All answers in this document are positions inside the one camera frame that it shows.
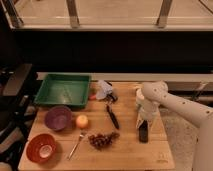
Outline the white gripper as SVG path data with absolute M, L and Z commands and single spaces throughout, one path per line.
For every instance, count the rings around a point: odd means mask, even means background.
M 140 89 L 136 90 L 136 107 L 138 111 L 137 128 L 149 129 L 153 122 L 152 120 L 157 115 L 158 105 L 147 100 Z

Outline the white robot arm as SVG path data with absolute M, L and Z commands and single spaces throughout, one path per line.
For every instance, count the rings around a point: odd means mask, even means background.
M 170 94 L 163 81 L 143 82 L 136 86 L 135 95 L 136 128 L 152 119 L 160 105 L 178 113 L 199 129 L 192 171 L 213 171 L 213 107 Z

